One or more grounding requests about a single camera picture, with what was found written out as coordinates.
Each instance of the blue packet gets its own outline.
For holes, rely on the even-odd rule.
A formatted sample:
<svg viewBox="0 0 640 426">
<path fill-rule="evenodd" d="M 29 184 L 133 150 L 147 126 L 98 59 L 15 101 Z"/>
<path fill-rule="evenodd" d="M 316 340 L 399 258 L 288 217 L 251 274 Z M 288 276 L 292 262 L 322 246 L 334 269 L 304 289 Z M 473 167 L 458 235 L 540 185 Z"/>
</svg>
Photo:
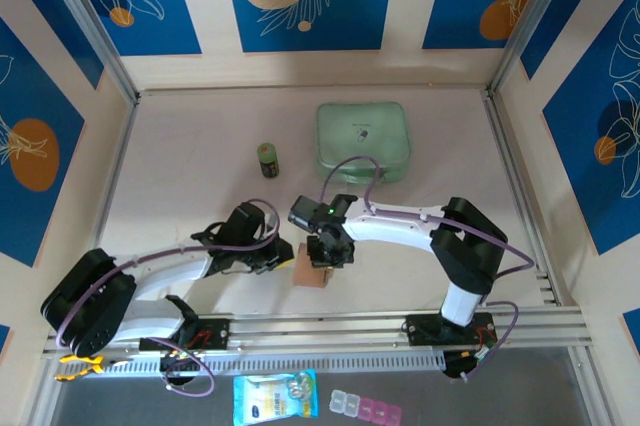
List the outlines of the blue packet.
<svg viewBox="0 0 640 426">
<path fill-rule="evenodd" d="M 234 378 L 233 426 L 248 426 L 291 416 L 318 417 L 314 370 Z"/>
</svg>

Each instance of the white tabletop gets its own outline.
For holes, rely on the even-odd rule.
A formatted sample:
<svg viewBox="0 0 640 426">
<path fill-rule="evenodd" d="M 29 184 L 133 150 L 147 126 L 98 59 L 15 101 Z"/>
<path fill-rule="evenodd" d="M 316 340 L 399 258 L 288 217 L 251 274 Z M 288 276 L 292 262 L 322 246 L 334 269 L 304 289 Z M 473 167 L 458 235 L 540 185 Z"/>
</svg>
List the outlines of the white tabletop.
<svg viewBox="0 0 640 426">
<path fill-rule="evenodd" d="M 335 87 L 218 90 L 143 97 L 103 236 L 112 255 L 172 245 L 209 223 L 224 221 L 250 198 L 272 202 L 294 245 L 306 233 L 286 222 L 298 195 L 317 197 L 315 113 L 324 102 L 397 101 L 412 136 L 406 178 L 376 187 L 372 200 L 404 206 L 471 201 L 526 252 L 516 212 L 480 93 L 472 89 Z M 256 147 L 272 142 L 280 175 L 264 179 Z M 339 192 L 363 188 L 332 184 Z M 521 262 L 505 255 L 502 269 Z M 356 261 L 337 270 L 325 289 L 294 287 L 292 270 L 213 277 L 170 291 L 197 313 L 328 313 L 439 307 L 448 279 L 435 256 L 387 243 L 356 244 Z M 496 283 L 490 299 L 542 305 L 533 271 Z"/>
</svg>

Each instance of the metal strip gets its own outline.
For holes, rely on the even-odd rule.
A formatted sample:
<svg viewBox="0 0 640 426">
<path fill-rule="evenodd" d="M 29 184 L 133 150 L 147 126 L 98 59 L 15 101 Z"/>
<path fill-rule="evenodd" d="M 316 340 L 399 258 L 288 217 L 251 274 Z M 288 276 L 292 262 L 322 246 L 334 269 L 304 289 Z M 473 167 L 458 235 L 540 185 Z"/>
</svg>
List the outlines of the metal strip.
<svg viewBox="0 0 640 426">
<path fill-rule="evenodd" d="M 33 395 L 24 409 L 24 417 L 20 424 L 28 426 L 42 426 L 51 424 L 55 412 L 57 398 L 60 393 L 61 383 L 53 377 L 59 369 L 58 358 L 62 354 L 53 357 L 43 357 L 37 380 L 34 381 Z"/>
<path fill-rule="evenodd" d="M 520 60 L 524 48 L 538 27 L 542 16 L 549 7 L 549 3 L 551 3 L 551 0 L 529 0 L 527 3 L 525 10 L 511 33 L 511 37 L 504 47 L 504 55 L 488 86 L 491 95 L 500 90 L 509 73 Z"/>
<path fill-rule="evenodd" d="M 444 354 L 438 351 L 408 351 L 378 354 L 286 354 L 251 355 L 242 353 L 225 357 L 206 355 L 201 358 L 216 376 L 238 374 L 285 373 L 314 369 L 318 373 L 372 373 L 393 371 L 444 371 Z M 56 374 L 75 374 L 86 365 L 82 363 L 61 364 Z M 133 361 L 107 366 L 104 373 L 90 377 L 157 377 L 160 374 L 157 357 L 137 357 Z M 198 374 L 198 368 L 182 375 Z"/>
<path fill-rule="evenodd" d="M 138 108 L 134 107 L 129 112 L 129 117 L 127 118 L 127 125 L 122 134 L 122 138 L 120 140 L 120 146 L 118 147 L 118 153 L 116 157 L 116 161 L 112 166 L 111 174 L 109 175 L 109 185 L 107 187 L 106 194 L 104 195 L 104 202 L 102 204 L 102 208 L 100 209 L 100 217 L 98 221 L 94 225 L 93 231 L 91 233 L 91 248 L 96 248 L 100 245 L 102 241 L 102 235 L 104 233 L 104 229 L 107 225 L 107 218 L 109 217 L 109 210 L 111 209 L 111 203 L 113 202 L 113 197 L 116 193 L 116 187 L 118 186 L 118 179 L 120 178 L 120 171 L 122 171 L 122 165 L 124 163 L 124 158 L 127 153 L 127 146 L 129 145 L 129 140 L 131 139 L 131 133 L 133 131 L 133 125 L 135 123 L 136 117 L 138 115 Z"/>
<path fill-rule="evenodd" d="M 528 181 L 525 182 L 527 176 L 523 173 L 523 171 L 526 171 L 526 167 L 521 166 L 524 164 L 524 161 L 517 146 L 517 141 L 515 141 L 513 137 L 512 129 L 505 127 L 505 124 L 509 123 L 502 97 L 500 94 L 489 97 L 488 93 L 485 92 L 483 100 L 496 144 L 498 145 L 505 170 L 507 171 L 511 191 L 513 191 L 515 196 L 514 199 L 518 215 L 527 230 L 527 238 L 529 239 L 530 247 L 534 251 L 536 263 L 539 267 L 542 267 L 549 280 L 553 299 L 548 301 L 554 301 L 562 306 L 575 305 L 576 303 L 571 297 L 571 293 L 564 281 L 564 276 L 562 276 L 562 273 L 556 273 L 549 259 L 544 236 L 540 231 L 538 221 L 534 215 L 534 211 L 538 210 L 532 200 L 535 196 L 529 194 L 529 188 L 525 186 L 525 184 L 529 184 Z"/>
<path fill-rule="evenodd" d="M 89 0 L 64 0 L 64 2 L 105 68 L 113 76 L 118 89 L 133 107 L 138 99 L 135 84 L 122 64 L 120 55 L 91 2 Z"/>
<path fill-rule="evenodd" d="M 483 309 L 493 314 L 498 334 L 511 322 L 508 308 Z M 331 315 L 232 316 L 228 351 L 207 351 L 207 356 L 237 354 L 331 354 L 408 352 L 402 326 L 408 314 L 434 314 L 431 311 L 400 311 Z M 203 316 L 203 318 L 220 316 Z M 577 307 L 522 308 L 520 318 L 505 347 L 589 346 L 591 337 Z M 159 353 L 139 353 L 137 342 L 110 345 L 103 352 L 127 357 Z M 448 350 L 450 347 L 421 348 L 423 351 Z M 55 338 L 50 336 L 45 353 L 55 351 Z"/>
<path fill-rule="evenodd" d="M 569 348 L 568 351 L 591 424 L 597 426 L 617 424 L 611 406 L 606 399 L 602 383 L 596 373 L 590 349 L 575 347 Z"/>
<path fill-rule="evenodd" d="M 205 95 L 218 91 L 246 91 L 246 90 L 263 90 L 263 89 L 283 89 L 283 90 L 295 90 L 295 89 L 326 89 L 331 87 L 336 88 L 428 88 L 428 89 L 477 89 L 484 90 L 485 84 L 481 83 L 446 83 L 446 84 L 420 84 L 420 83 L 356 83 L 356 84 L 296 84 L 291 85 L 262 85 L 262 86 L 217 86 L 217 87 L 202 87 L 202 88 L 150 88 L 140 91 L 140 97 L 147 96 L 185 96 L 185 95 Z"/>
</svg>

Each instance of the orange circle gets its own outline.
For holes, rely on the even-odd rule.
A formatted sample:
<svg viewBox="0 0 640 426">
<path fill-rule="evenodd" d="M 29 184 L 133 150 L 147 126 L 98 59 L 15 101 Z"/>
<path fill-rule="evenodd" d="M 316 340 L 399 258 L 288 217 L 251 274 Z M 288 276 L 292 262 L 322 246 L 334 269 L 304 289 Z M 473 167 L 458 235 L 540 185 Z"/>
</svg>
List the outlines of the orange circle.
<svg viewBox="0 0 640 426">
<path fill-rule="evenodd" d="M 603 136 L 596 141 L 596 147 L 593 152 L 600 164 L 611 164 L 616 159 L 616 142 L 609 136 Z"/>
<path fill-rule="evenodd" d="M 31 191 L 46 191 L 56 179 L 60 166 L 60 150 L 56 133 L 44 121 L 32 118 L 19 121 L 11 132 L 16 137 L 12 137 L 12 134 L 9 137 L 9 143 L 20 148 L 9 158 L 13 175 L 20 184 Z M 40 153 L 34 154 L 27 147 L 37 149 Z"/>
<path fill-rule="evenodd" d="M 298 23 L 298 29 L 302 33 L 306 33 L 307 31 L 311 31 L 311 23 L 309 21 L 300 21 Z"/>
<path fill-rule="evenodd" d="M 490 41 L 509 39 L 529 0 L 495 0 L 480 19 L 480 34 Z"/>
<path fill-rule="evenodd" d="M 118 26 L 122 26 L 123 28 L 132 26 L 134 21 L 131 11 L 120 7 L 113 8 L 109 12 L 109 17 L 111 18 L 111 21 L 116 23 Z"/>
</svg>

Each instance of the yellow clip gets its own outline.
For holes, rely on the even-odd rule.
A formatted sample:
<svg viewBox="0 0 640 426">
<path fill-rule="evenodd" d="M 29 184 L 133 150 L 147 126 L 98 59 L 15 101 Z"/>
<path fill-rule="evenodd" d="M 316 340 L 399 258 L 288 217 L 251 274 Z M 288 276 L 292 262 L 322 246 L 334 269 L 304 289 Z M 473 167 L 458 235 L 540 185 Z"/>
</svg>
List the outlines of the yellow clip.
<svg viewBox="0 0 640 426">
<path fill-rule="evenodd" d="M 55 376 L 56 381 L 73 381 L 80 376 L 84 376 L 89 373 L 101 374 L 104 373 L 104 368 L 102 367 L 102 362 L 104 361 L 104 356 L 96 356 L 95 358 L 79 358 L 73 354 L 68 354 L 67 356 L 63 356 L 60 358 L 61 363 L 70 363 L 72 361 L 81 361 L 83 363 L 87 363 L 90 366 L 79 371 L 75 374 L 58 374 Z"/>
<path fill-rule="evenodd" d="M 280 268 L 286 268 L 287 266 L 291 266 L 293 264 L 295 260 L 290 259 L 289 261 L 285 261 L 284 263 L 280 263 L 278 266 L 276 266 L 273 269 L 280 269 Z"/>
</svg>

